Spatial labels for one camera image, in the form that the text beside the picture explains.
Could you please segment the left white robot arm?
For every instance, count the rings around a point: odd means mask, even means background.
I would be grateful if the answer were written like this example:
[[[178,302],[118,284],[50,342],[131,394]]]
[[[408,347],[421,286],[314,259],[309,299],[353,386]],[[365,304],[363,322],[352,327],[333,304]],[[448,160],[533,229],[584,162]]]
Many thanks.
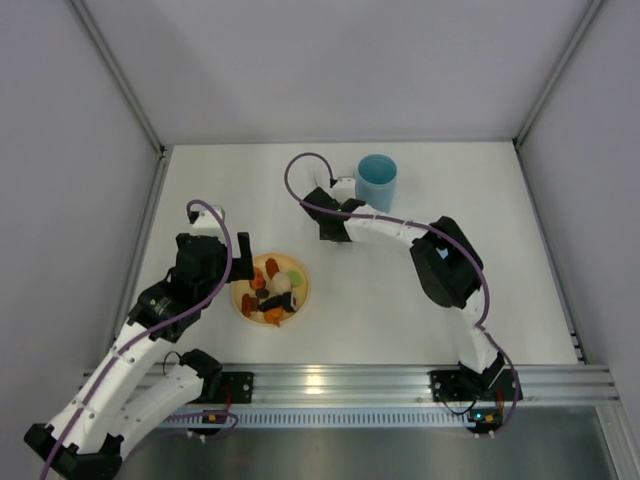
[[[180,354],[147,393],[131,397],[225,284],[253,278],[250,236],[240,232],[237,240],[240,255],[234,258],[216,236],[177,236],[174,266],[139,295],[99,367],[59,414],[25,434],[46,472],[64,479],[112,479],[133,448],[177,409],[218,395],[222,364],[193,349]]]

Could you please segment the white swirl bun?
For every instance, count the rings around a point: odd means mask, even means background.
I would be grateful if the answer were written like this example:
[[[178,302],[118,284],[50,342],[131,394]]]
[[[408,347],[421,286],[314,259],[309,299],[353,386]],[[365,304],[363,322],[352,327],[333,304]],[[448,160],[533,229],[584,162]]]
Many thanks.
[[[287,272],[279,271],[271,278],[271,292],[281,295],[292,289],[292,281]]]

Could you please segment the black sushi roll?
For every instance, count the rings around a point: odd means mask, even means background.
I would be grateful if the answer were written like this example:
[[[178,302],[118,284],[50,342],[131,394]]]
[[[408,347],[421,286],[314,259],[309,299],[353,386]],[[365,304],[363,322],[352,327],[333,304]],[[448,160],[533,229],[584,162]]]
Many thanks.
[[[300,308],[300,302],[295,292],[289,291],[278,296],[279,306],[287,313],[295,313]]]

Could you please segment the spotted orange chicken wing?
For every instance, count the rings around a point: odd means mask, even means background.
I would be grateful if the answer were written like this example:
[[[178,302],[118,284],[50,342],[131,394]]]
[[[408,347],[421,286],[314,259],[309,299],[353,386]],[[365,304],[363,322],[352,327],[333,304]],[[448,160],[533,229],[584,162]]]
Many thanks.
[[[249,281],[249,284],[252,290],[259,290],[265,287],[266,281],[260,268],[254,268],[254,276]]]

